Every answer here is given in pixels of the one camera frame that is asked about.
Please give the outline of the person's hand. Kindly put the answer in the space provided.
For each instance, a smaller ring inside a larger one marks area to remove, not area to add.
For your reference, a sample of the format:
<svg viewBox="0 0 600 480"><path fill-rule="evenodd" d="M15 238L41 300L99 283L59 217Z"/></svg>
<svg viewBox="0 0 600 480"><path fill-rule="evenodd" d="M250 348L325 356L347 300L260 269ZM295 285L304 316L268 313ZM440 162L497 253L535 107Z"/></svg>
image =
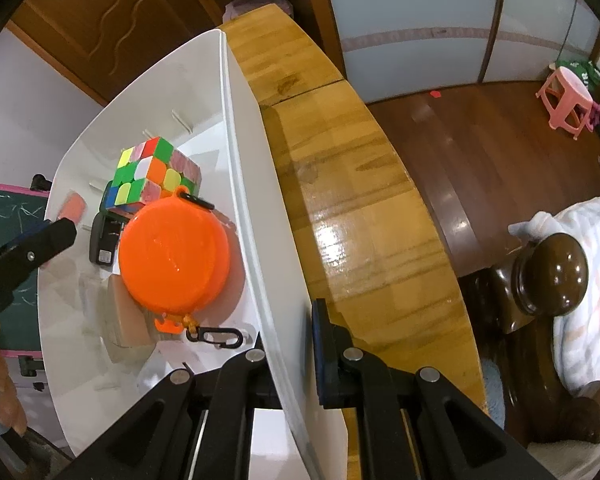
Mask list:
<svg viewBox="0 0 600 480"><path fill-rule="evenodd" d="M6 361L0 353L0 423L7 429L15 430L23 437L27 431L27 417L18 400L12 378L9 377Z"/></svg>

